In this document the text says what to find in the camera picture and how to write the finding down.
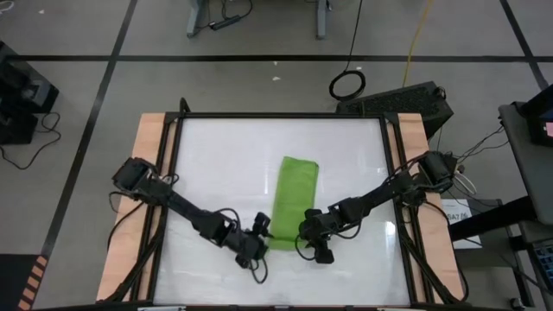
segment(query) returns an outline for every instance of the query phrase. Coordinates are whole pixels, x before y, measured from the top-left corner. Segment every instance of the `yellow cable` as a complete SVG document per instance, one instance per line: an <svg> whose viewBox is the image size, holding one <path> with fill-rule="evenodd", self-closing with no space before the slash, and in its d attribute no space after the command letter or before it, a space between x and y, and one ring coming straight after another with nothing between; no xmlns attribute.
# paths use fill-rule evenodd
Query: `yellow cable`
<svg viewBox="0 0 553 311"><path fill-rule="evenodd" d="M416 28L415 36L413 37L413 41L411 42L411 47L409 49L409 55L407 56L407 66L405 66L405 74L404 74L404 83L402 84L402 87L405 87L405 84L407 83L407 75L409 74L409 66L411 64L411 55L413 54L413 49L415 48L416 40L418 39L418 36L421 34L421 30L423 29L424 22L426 21L426 16L429 14L430 7L432 6L432 3L434 0L428 0L426 4L426 8L424 9L423 17L421 18L421 21L418 23L418 27Z"/></svg>

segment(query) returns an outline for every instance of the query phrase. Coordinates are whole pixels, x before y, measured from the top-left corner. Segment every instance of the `wooden board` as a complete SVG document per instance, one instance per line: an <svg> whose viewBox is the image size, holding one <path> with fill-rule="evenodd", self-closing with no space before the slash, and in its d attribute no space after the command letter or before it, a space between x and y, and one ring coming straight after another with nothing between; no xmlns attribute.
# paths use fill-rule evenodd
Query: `wooden board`
<svg viewBox="0 0 553 311"><path fill-rule="evenodd" d="M142 115L132 156L139 156L150 162L156 162L162 134L163 119L163 113L148 113ZM399 121L406 158L409 160L414 156L419 156L426 152L429 146L424 133L421 116L418 114L399 114ZM393 129L390 126L388 129L391 139L392 158L394 164L397 165L399 158L395 138L393 136ZM169 138L168 150L164 156L164 168L168 166L168 155L172 145L173 140ZM439 194L427 194L427 199L429 202L439 207L442 206ZM136 204L137 203L132 200L122 198L119 206L120 212L118 220ZM138 246L142 235L145 214L146 208L140 209L125 220L114 234L113 240L111 241L111 248L106 258L102 281L99 286L98 300L106 298L117 288L137 260ZM459 278L446 220L440 213L428 206L421 206L418 217L421 225L421 234L423 236L426 257L430 267L432 267L451 293L457 298L461 298L463 296L461 280ZM411 260L411 266L413 267L417 300L424 302L423 282L420 269L413 260ZM143 272L142 280L144 285L141 286L139 293L140 299L145 299L146 297L146 284L148 284L150 272L151 260Z"/></svg>

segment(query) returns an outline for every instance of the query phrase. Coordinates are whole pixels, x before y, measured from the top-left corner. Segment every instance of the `green cloth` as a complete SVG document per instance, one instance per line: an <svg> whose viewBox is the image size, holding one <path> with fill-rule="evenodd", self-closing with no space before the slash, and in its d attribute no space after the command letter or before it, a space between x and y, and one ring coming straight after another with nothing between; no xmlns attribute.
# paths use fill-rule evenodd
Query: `green cloth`
<svg viewBox="0 0 553 311"><path fill-rule="evenodd" d="M270 222L272 250L292 251L304 212L313 208L319 166L312 161L285 156L276 185L275 204Z"/></svg>

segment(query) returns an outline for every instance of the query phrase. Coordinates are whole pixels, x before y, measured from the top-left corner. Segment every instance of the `orange and black tape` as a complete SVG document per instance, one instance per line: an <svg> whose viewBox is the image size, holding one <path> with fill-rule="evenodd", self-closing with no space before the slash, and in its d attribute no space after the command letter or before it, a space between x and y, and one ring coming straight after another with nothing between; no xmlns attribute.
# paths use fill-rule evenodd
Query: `orange and black tape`
<svg viewBox="0 0 553 311"><path fill-rule="evenodd" d="M25 286L19 304L17 305L18 310L27 311L33 307L33 302L35 302L36 293L41 285L42 276L44 276L47 264L48 260L44 256L39 256L36 259L31 269L29 279L27 279L27 286Z"/></svg>

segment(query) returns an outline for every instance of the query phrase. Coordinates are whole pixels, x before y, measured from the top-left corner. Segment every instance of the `table leg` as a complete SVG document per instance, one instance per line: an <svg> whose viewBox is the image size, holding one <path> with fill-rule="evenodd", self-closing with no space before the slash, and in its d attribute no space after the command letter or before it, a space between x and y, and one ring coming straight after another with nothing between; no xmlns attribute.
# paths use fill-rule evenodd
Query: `table leg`
<svg viewBox="0 0 553 311"><path fill-rule="evenodd" d="M317 40L327 36L327 0L317 0Z"/></svg>
<svg viewBox="0 0 553 311"><path fill-rule="evenodd" d="M530 197L525 196L452 224L449 227L449 235L452 241L458 241L535 218L536 213Z"/></svg>
<svg viewBox="0 0 553 311"><path fill-rule="evenodd" d="M187 25L187 37L192 38L198 33L198 21L200 20L201 11L203 10L206 1L205 0L189 0L190 6L190 17L188 18Z"/></svg>

